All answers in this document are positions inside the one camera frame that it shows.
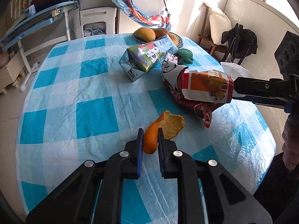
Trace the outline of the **person right hand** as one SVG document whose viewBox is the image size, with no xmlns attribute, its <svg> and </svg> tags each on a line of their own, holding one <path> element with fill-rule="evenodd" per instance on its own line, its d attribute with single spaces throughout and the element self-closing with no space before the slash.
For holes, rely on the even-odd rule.
<svg viewBox="0 0 299 224">
<path fill-rule="evenodd" d="M 283 162 L 289 170 L 294 170 L 298 165 L 298 125 L 293 125 L 287 120 L 282 138 Z"/>
</svg>

